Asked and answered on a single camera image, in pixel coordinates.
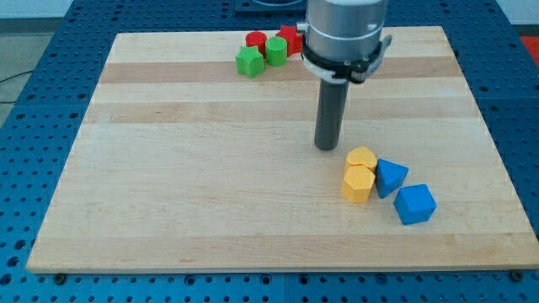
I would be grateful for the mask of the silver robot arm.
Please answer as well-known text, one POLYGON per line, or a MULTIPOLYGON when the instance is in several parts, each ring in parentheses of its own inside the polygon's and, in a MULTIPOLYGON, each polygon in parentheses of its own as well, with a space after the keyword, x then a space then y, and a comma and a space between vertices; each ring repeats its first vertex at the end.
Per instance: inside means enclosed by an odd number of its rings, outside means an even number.
POLYGON ((390 35, 381 37, 387 0, 311 0, 296 24, 302 60, 326 82, 362 83, 381 65, 390 35))

